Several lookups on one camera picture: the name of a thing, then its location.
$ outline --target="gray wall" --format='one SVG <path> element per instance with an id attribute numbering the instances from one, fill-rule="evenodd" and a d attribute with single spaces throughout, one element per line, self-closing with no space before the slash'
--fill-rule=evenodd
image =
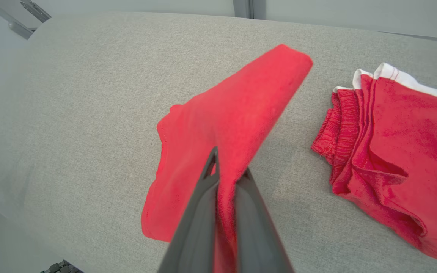
<path id="1" fill-rule="evenodd" d="M 169 12 L 234 16 L 232 0 L 35 0 L 50 16 L 105 11 Z M 30 28 L 41 25 L 19 0 L 0 0 L 0 8 Z"/>
<path id="2" fill-rule="evenodd" d="M 266 20 L 437 38 L 437 0 L 265 0 Z"/>

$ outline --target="gray fabric surface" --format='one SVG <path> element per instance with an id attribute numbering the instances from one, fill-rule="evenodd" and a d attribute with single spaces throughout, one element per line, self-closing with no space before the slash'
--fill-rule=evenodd
<path id="1" fill-rule="evenodd" d="M 0 212 L 86 273 L 154 272 L 167 247 L 141 210 L 156 123 L 279 43 L 314 67 L 250 165 L 297 272 L 437 272 L 333 195 L 310 145 L 337 85 L 387 62 L 437 88 L 437 42 L 371 31 L 182 14 L 55 17 L 0 91 Z"/>

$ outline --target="red shorts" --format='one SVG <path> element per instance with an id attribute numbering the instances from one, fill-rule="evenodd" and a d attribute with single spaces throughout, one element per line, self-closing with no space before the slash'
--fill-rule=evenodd
<path id="1" fill-rule="evenodd" d="M 333 193 L 437 259 L 437 90 L 389 64 L 335 88 L 312 149 Z"/>

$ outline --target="red garment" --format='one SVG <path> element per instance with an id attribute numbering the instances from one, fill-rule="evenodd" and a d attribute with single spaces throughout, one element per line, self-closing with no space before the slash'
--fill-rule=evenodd
<path id="1" fill-rule="evenodd" d="M 170 109 L 158 123 L 161 161 L 141 217 L 144 235 L 171 241 L 208 155 L 217 146 L 215 271 L 235 271 L 235 183 L 312 65 L 307 55 L 279 45 L 214 88 Z"/>
<path id="2" fill-rule="evenodd" d="M 312 145 L 333 192 L 437 259 L 437 90 L 382 64 L 335 91 Z"/>

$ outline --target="folded red clothing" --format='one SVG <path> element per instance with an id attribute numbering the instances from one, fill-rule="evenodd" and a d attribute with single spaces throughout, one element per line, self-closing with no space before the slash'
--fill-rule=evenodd
<path id="1" fill-rule="evenodd" d="M 330 112 L 340 118 L 328 114 L 312 145 L 335 146 L 319 152 L 332 163 L 333 192 L 437 259 L 437 90 L 382 64 L 374 75 L 357 71 L 354 89 L 335 91 L 340 103 Z"/>
<path id="2" fill-rule="evenodd" d="M 141 216 L 144 235 L 171 241 L 213 147 L 218 147 L 215 271 L 235 271 L 235 183 L 312 67 L 286 45 L 270 50 L 217 86 L 175 105 L 158 123 L 156 180 Z"/>

